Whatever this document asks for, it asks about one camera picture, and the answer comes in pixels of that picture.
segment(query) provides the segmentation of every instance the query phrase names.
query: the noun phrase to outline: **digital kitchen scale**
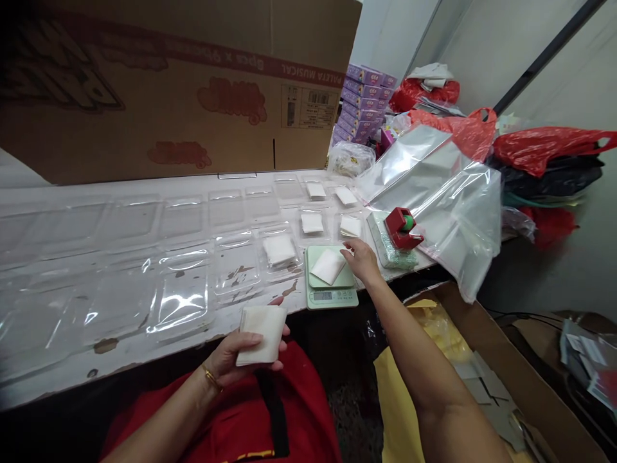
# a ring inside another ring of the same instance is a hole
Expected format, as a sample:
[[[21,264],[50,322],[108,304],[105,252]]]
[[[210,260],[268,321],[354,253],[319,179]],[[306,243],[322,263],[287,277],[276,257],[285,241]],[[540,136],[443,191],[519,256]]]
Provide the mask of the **digital kitchen scale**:
[[[331,249],[338,253],[343,248],[340,246],[309,246],[305,252],[307,303],[309,310],[357,307],[358,293],[355,288],[355,279],[347,262],[345,262],[345,267],[343,267],[332,286],[310,272],[321,253],[326,249]]]

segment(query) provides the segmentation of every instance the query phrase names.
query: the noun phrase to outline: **red shirt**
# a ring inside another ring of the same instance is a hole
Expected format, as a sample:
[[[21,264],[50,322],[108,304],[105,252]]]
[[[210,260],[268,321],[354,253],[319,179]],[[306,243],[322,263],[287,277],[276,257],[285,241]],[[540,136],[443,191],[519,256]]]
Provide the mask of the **red shirt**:
[[[279,359],[285,364],[281,372],[262,370],[258,374],[260,383],[256,375],[249,375],[212,402],[181,462],[224,463],[255,457],[294,463],[342,461],[326,395],[309,358],[291,341]],[[166,388],[141,394],[118,414],[107,434],[102,458],[154,415],[188,376]],[[274,403],[275,410],[280,411],[282,403],[283,416],[266,407],[265,397]],[[273,433],[278,442],[288,442],[288,457],[273,455]]]

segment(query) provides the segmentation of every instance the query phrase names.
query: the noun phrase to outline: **black plastic bag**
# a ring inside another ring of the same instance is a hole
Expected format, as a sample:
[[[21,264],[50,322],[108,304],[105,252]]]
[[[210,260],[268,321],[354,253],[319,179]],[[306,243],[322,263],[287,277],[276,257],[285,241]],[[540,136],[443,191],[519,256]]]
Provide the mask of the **black plastic bag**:
[[[551,160],[544,175],[537,178],[505,165],[495,156],[489,157],[486,164],[501,172],[505,192],[525,199],[537,196],[572,196],[602,177],[604,166],[597,154],[561,156]]]

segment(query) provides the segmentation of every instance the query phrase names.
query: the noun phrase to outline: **person's arm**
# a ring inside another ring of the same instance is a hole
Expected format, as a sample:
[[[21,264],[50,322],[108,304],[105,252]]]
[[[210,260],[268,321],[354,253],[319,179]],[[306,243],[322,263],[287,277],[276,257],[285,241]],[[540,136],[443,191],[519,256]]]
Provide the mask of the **person's arm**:
[[[341,253],[377,308],[413,400],[426,461],[510,462],[503,442],[454,367],[382,278],[373,250],[359,239],[345,247],[353,254]]]
[[[287,326],[283,334],[289,335]],[[114,449],[103,462],[178,461],[204,419],[210,403],[218,395],[219,388],[228,387],[263,366],[235,366],[238,352],[258,345],[262,338],[261,334],[235,331],[222,340],[204,362],[216,384],[208,379],[204,369],[199,367],[142,427]],[[281,341],[279,350],[286,348],[285,342]],[[277,360],[270,368],[281,370],[283,364]]]

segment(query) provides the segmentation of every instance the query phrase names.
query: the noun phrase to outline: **person's hand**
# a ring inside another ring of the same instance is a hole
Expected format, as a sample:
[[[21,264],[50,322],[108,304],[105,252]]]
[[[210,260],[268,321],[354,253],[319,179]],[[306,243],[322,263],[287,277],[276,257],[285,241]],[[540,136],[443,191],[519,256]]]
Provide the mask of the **person's hand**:
[[[283,336],[289,336],[290,330],[287,325],[283,328]],[[210,354],[210,357],[204,362],[206,368],[216,378],[217,383],[226,388],[232,385],[239,379],[254,372],[258,368],[269,367],[272,371],[279,371],[283,369],[283,363],[280,360],[275,361],[270,365],[247,365],[246,367],[236,367],[236,359],[238,358],[238,352],[243,349],[249,349],[258,345],[262,340],[261,334],[255,334],[250,332],[240,332],[236,330],[232,332],[227,338],[223,339],[214,352]],[[285,341],[281,341],[278,346],[279,352],[287,350],[287,344]]]
[[[341,254],[343,254],[353,274],[360,278],[364,285],[383,279],[377,265],[377,256],[368,244],[358,238],[350,239],[343,244],[353,254],[347,250],[341,250]]]

